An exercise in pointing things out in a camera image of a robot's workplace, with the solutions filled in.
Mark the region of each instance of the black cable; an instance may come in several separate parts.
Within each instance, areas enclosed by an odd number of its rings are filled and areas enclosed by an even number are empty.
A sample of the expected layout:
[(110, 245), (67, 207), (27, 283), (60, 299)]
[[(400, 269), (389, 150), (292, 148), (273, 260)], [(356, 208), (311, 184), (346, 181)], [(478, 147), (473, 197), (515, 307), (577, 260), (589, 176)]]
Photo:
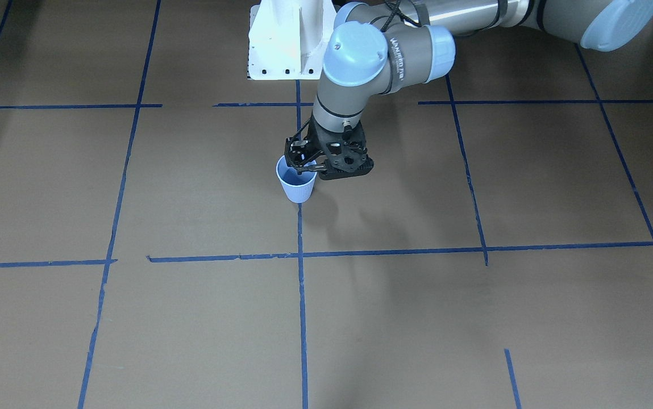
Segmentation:
[(412, 26), (420, 27), (420, 24), (417, 23), (417, 21), (412, 20), (412, 18), (406, 16), (405, 13), (403, 13), (400, 10), (401, 2), (402, 0), (396, 0), (396, 2), (390, 3), (388, 0), (384, 0), (384, 4), (386, 5), (387, 8), (389, 8), (389, 10), (392, 13), (388, 16), (388, 20), (386, 21), (386, 23), (384, 23), (384, 25), (381, 27), (381, 32), (384, 33), (384, 31), (386, 31), (386, 29), (389, 28), (389, 25), (392, 23), (392, 20), (394, 20), (394, 16), (399, 16), (402, 21), (407, 21), (407, 23), (410, 23)]
[(301, 129), (299, 129), (299, 130), (296, 132), (296, 134), (293, 135), (293, 137), (296, 137), (296, 138), (298, 138), (298, 139), (302, 139), (302, 138), (301, 138), (301, 132), (303, 132), (303, 130), (305, 130), (306, 127), (309, 126), (310, 122), (311, 122), (311, 118), (306, 119), (306, 122), (303, 123), (303, 125), (301, 126)]
[(392, 20), (394, 20), (394, 16), (397, 15), (397, 11), (400, 9), (400, 3), (402, 3), (402, 0), (397, 0), (397, 3), (395, 3), (394, 5), (392, 5), (391, 3), (388, 3), (386, 0), (384, 0), (384, 3), (392, 11), (392, 13), (389, 15), (389, 18), (386, 19), (386, 22), (384, 23), (384, 25), (381, 26), (380, 31), (383, 32), (383, 33), (384, 33), (384, 31), (386, 31), (386, 29), (389, 28), (389, 25), (392, 23)]

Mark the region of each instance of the light blue joint cap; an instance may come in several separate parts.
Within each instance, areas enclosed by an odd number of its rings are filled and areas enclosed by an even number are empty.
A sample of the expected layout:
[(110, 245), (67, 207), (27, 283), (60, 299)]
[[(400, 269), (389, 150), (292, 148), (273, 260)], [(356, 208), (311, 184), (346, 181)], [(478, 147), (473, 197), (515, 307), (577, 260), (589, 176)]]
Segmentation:
[(445, 77), (455, 63), (455, 39), (443, 26), (425, 26), (432, 37), (432, 68), (425, 82)]
[(351, 2), (351, 3), (346, 3), (346, 5), (343, 5), (342, 8), (339, 9), (339, 12), (336, 13), (336, 18), (334, 19), (334, 28), (337, 28), (342, 24), (346, 23), (347, 18), (349, 18), (349, 15), (352, 14), (352, 10), (354, 10), (355, 7), (361, 5), (368, 6), (367, 3), (362, 3), (362, 2)]
[(349, 21), (331, 34), (323, 72), (337, 85), (364, 85), (384, 69), (387, 57), (386, 38), (378, 28)]
[(653, 0), (614, 0), (589, 24), (581, 46), (614, 51), (635, 38), (652, 15)]

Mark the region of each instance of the floor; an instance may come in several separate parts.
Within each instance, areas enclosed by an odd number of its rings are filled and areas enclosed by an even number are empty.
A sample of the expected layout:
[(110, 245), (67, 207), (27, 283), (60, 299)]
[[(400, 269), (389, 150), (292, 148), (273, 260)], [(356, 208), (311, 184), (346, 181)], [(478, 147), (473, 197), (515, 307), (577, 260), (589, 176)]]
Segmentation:
[(653, 21), (459, 39), (298, 206), (254, 3), (0, 0), (0, 409), (653, 407)]

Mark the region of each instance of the blue plastic cup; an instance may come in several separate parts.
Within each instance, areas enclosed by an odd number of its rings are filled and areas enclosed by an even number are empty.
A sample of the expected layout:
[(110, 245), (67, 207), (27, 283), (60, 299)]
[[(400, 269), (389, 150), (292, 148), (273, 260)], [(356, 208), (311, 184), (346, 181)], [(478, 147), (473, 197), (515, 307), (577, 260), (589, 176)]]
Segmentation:
[(281, 156), (276, 164), (276, 176), (278, 176), (288, 200), (293, 203), (306, 202), (314, 190), (316, 172), (298, 174), (295, 169), (285, 163), (285, 156)]

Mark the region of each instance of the white mounting bracket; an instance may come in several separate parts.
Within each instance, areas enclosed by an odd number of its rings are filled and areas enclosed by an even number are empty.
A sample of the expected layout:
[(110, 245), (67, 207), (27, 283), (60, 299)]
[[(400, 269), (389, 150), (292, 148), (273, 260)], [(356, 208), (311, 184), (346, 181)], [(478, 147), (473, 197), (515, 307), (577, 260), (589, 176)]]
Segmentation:
[(331, 0), (261, 0), (251, 8), (248, 76), (318, 80), (334, 18)]

